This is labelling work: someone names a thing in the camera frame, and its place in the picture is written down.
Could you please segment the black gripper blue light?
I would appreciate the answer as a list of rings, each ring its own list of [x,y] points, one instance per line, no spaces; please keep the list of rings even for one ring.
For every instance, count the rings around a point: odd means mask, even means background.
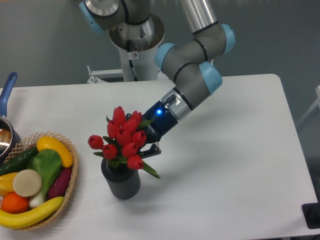
[[[125,116],[127,119],[131,117],[130,113]],[[146,134],[146,143],[152,144],[148,150],[141,151],[138,155],[141,158],[149,158],[160,155],[162,153],[159,142],[169,130],[178,124],[178,120],[174,115],[164,106],[161,101],[157,101],[151,108],[149,108],[143,115],[143,121],[151,121],[147,126],[143,128]]]

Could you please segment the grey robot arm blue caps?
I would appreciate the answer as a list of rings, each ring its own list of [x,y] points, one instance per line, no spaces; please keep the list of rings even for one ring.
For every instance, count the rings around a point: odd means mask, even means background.
[[[175,85],[142,117],[150,121],[144,130],[151,145],[143,158],[160,154],[161,137],[222,85],[211,60],[235,45],[233,30],[219,23],[210,1],[182,0],[180,4],[193,34],[193,40],[181,46],[163,43],[164,25],[151,13],[148,0],[84,0],[79,4],[93,31],[109,32],[119,52],[124,81],[156,80],[162,72]]]

